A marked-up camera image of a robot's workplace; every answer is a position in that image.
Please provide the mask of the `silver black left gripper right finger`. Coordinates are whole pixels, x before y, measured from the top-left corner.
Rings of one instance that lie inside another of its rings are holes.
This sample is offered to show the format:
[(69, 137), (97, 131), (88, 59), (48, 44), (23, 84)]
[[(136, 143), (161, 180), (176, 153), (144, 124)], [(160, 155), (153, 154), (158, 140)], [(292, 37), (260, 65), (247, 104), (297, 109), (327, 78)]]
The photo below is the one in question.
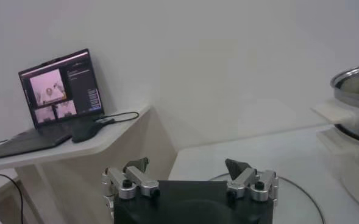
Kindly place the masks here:
[(230, 201), (243, 198), (248, 192), (253, 201), (277, 201), (279, 178), (273, 170), (259, 172), (248, 163), (225, 160), (231, 180), (227, 182)]

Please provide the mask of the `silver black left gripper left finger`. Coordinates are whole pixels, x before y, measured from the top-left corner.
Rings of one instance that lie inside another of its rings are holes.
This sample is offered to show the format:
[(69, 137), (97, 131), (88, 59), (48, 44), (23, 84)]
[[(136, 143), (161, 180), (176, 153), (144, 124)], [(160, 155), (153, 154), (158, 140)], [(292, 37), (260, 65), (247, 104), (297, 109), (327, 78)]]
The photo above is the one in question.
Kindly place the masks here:
[(102, 173), (103, 196), (118, 196), (122, 200), (136, 197), (137, 190), (147, 198), (160, 196), (159, 182), (149, 178), (145, 171), (148, 167), (147, 157), (129, 161), (122, 170), (109, 167)]

